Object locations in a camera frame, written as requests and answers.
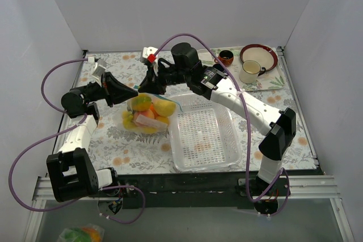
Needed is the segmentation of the yellow green fake mango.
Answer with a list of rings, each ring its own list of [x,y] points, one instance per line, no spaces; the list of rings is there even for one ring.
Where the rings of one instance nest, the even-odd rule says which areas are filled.
[[[130,108],[133,111],[143,112],[150,108],[152,98],[147,94],[139,94],[130,101]]]

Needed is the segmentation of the yellow fake lemon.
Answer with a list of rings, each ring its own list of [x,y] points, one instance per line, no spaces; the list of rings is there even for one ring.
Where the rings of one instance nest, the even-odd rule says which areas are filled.
[[[163,117],[170,117],[176,110],[176,104],[168,100],[156,100],[154,102],[154,109],[158,115]]]

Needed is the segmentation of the clear zip top bag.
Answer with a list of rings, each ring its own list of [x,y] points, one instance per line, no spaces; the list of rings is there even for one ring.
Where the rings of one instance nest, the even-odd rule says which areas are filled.
[[[166,131],[171,117],[182,106],[161,95],[139,93],[126,101],[125,108],[119,110],[114,121],[120,129],[139,134],[155,134]]]

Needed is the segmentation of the fake peach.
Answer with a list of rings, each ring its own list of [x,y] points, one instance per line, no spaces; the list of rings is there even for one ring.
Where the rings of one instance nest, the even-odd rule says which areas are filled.
[[[133,116],[133,122],[138,126],[142,125],[142,123],[137,121],[138,116],[143,116],[143,117],[146,117],[146,118],[151,119],[151,120],[154,119],[153,112],[151,110],[149,110],[149,109],[146,110],[146,111],[136,111],[134,113],[134,116]]]

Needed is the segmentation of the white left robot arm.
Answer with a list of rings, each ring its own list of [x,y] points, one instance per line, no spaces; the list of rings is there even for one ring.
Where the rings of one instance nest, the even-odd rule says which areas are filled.
[[[72,88],[63,95],[65,113],[75,122],[58,153],[47,157],[47,169],[58,202],[87,197],[102,190],[116,196],[121,189],[112,167],[96,170],[88,156],[91,137],[98,127],[100,114],[96,102],[105,100],[109,107],[146,97],[120,83],[104,64],[96,63],[91,72],[94,82]]]

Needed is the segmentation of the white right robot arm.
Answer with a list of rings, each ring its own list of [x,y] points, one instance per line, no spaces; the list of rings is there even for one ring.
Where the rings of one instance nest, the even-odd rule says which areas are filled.
[[[172,56],[174,63],[158,58],[156,53],[148,57],[161,92],[165,92],[167,86],[185,83],[195,94],[244,118],[248,128],[255,127],[264,136],[259,144],[263,156],[256,187],[263,195],[272,194],[282,174],[285,152],[296,135],[295,111],[277,109],[249,95],[239,87],[221,60],[216,58],[213,66],[203,65],[189,43],[176,44]]]

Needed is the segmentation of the orange fake tangerine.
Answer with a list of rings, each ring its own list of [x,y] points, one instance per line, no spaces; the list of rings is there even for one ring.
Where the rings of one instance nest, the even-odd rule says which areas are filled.
[[[153,112],[154,118],[157,118],[159,116],[159,114],[156,112],[156,110],[154,108],[154,104],[153,103],[151,103],[151,106],[150,106],[149,109]]]

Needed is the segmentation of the yellow fake banana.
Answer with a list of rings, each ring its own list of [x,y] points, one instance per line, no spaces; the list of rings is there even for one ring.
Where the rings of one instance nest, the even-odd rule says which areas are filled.
[[[128,130],[128,131],[132,131],[135,133],[145,133],[145,134],[154,134],[156,133],[158,130],[154,127],[150,127],[150,126],[146,126],[146,125],[141,125],[138,126],[133,122],[133,116],[134,113],[136,111],[132,112],[132,111],[123,111],[122,112],[122,119],[123,119],[123,127],[124,129]]]

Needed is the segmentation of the bag of fake fruit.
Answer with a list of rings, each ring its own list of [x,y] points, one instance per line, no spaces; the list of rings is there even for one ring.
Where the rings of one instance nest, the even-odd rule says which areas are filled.
[[[94,224],[82,227],[66,228],[59,235],[57,241],[71,242],[101,242],[104,237],[104,229]]]

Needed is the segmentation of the orange patterned mug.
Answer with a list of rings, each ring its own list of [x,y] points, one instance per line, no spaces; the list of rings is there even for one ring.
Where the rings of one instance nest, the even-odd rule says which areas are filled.
[[[218,63],[220,60],[224,66],[229,67],[234,61],[234,54],[230,50],[222,50],[220,51],[218,58],[214,60],[215,63]]]

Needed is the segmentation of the white perforated plastic basket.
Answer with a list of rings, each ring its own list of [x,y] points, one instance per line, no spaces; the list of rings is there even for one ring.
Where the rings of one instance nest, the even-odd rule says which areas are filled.
[[[226,107],[195,94],[170,99],[177,104],[168,132],[178,171],[211,171],[242,160],[233,118]]]

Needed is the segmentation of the cream enamel mug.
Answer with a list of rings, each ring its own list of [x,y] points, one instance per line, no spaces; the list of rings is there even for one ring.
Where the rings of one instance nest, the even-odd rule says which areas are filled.
[[[265,72],[266,68],[261,67],[258,62],[247,60],[242,64],[242,68],[239,73],[239,79],[243,83],[251,84],[256,81],[257,77],[263,75]]]

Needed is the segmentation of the red rimmed plate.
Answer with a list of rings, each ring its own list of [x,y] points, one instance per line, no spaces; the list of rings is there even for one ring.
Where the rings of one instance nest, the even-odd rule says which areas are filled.
[[[273,70],[278,64],[277,53],[266,45],[246,45],[241,49],[239,56],[242,62],[248,60],[256,61],[266,71]]]

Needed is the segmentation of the floral serving tray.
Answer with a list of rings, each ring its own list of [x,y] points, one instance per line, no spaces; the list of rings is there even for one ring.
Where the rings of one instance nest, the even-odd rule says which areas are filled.
[[[227,48],[213,48],[212,51],[215,55],[219,55],[222,50],[230,50],[233,52],[234,61],[231,66],[228,67],[228,70],[236,78],[239,86],[244,88],[246,91],[277,90],[284,87],[285,78],[279,64],[277,64],[273,70],[266,71],[263,75],[257,77],[256,81],[251,84],[241,82],[239,79],[239,73],[243,62],[240,60],[239,54],[242,48],[242,46],[233,46]]]

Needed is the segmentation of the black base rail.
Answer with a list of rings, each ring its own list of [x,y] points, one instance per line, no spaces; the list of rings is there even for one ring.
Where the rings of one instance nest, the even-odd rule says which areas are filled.
[[[125,209],[141,207],[142,197],[147,208],[159,207],[236,207],[253,209],[254,203],[247,198],[257,198],[268,184],[257,177],[255,171],[169,173],[153,175],[118,175],[116,185],[127,188],[116,193],[98,192],[84,197],[85,200],[112,201],[123,198]],[[340,197],[333,176],[317,171],[288,171],[281,175],[262,197],[266,204],[290,199],[330,199]]]

